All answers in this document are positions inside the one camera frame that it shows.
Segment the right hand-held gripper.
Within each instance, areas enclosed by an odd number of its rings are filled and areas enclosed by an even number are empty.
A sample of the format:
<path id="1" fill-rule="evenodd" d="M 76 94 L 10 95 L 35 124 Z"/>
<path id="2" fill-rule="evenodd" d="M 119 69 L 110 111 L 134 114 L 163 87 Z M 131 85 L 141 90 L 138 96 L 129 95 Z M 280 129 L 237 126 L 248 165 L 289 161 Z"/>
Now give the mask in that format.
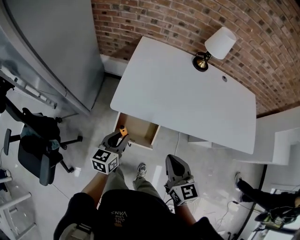
<path id="1" fill-rule="evenodd" d="M 181 158 L 168 154 L 165 159 L 169 181 L 164 185 L 175 206 L 194 202 L 199 198 L 198 185 L 192 177 L 189 165 Z"/>

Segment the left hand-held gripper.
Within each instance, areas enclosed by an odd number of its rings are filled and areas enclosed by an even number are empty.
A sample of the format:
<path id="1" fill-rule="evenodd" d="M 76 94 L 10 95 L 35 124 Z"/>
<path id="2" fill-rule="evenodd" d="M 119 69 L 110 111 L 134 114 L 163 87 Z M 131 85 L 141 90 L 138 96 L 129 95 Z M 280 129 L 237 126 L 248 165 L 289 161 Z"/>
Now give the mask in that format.
<path id="1" fill-rule="evenodd" d="M 116 131 L 107 135 L 101 145 L 103 148 L 95 148 L 90 157 L 92 169 L 109 175 L 120 165 L 120 155 L 125 151 L 129 142 L 129 135 L 122 136 L 121 132 Z"/>

